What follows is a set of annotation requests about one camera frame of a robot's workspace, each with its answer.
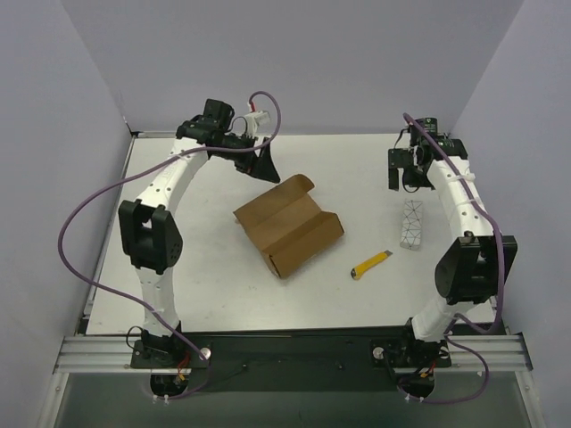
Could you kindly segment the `white patterned box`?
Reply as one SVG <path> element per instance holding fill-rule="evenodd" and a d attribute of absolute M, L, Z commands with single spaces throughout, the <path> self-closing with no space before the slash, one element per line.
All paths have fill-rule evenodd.
<path fill-rule="evenodd" d="M 424 204 L 422 201 L 406 200 L 402 210 L 400 246 L 417 251 L 422 242 Z"/>

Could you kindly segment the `brown cardboard express box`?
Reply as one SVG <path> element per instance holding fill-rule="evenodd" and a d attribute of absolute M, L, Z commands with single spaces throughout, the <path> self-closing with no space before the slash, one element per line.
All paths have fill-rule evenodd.
<path fill-rule="evenodd" d="M 308 177 L 296 174 L 234 211 L 269 270 L 281 279 L 344 235 L 338 215 L 311 198 L 313 188 Z"/>

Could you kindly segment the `yellow utility knife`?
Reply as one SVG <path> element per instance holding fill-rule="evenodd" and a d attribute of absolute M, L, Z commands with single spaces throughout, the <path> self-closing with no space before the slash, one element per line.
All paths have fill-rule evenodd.
<path fill-rule="evenodd" d="M 362 276 L 367 273 L 371 268 L 374 268 L 378 264 L 384 262 L 386 259 L 391 257 L 393 253 L 391 251 L 381 251 L 375 256 L 366 259 L 359 265 L 355 266 L 351 270 L 351 277 L 353 280 L 360 280 Z"/>

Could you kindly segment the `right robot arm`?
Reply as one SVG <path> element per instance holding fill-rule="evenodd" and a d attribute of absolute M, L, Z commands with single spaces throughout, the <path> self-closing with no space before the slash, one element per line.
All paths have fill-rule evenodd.
<path fill-rule="evenodd" d="M 486 210 L 463 142 L 439 133 L 435 118 L 403 118 L 410 143 L 389 150 L 388 186 L 436 192 L 452 237 L 434 268 L 436 296 L 410 320 L 414 337 L 440 342 L 459 321 L 479 334 L 494 334 L 503 325 L 517 240 L 502 233 Z"/>

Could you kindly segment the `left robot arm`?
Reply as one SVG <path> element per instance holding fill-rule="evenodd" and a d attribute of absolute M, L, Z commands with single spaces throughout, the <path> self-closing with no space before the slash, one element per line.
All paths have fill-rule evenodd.
<path fill-rule="evenodd" d="M 175 366 L 186 345 L 176 334 L 180 320 L 175 309 L 173 268 L 183 250 L 183 238 L 175 211 L 196 173 L 213 156 L 232 161 L 237 171 L 277 184 L 280 176 L 273 164 L 267 138 L 258 130 L 270 122 L 268 111 L 252 108 L 245 114 L 244 132 L 232 132 L 234 108 L 209 99 L 203 112 L 177 129 L 169 165 L 133 201 L 118 209 L 123 252 L 134 267 L 145 303 L 141 341 L 145 351 L 162 366 Z"/>

